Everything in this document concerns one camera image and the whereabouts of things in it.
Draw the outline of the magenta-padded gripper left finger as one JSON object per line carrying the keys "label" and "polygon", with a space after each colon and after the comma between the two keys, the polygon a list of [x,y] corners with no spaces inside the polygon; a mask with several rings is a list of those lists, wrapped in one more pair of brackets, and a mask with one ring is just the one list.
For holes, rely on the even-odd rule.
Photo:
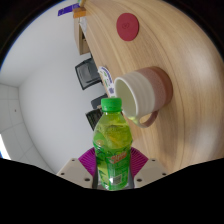
{"label": "magenta-padded gripper left finger", "polygon": [[71,158],[58,171],[57,175],[81,187],[96,189],[98,186],[98,169],[95,149],[87,150],[79,158]]}

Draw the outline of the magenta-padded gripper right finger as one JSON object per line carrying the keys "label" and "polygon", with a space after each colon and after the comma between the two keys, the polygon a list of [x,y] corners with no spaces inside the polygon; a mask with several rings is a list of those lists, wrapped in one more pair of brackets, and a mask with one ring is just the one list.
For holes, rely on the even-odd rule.
{"label": "magenta-padded gripper right finger", "polygon": [[148,159],[136,148],[131,148],[128,184],[140,188],[168,175],[168,171],[155,158]]}

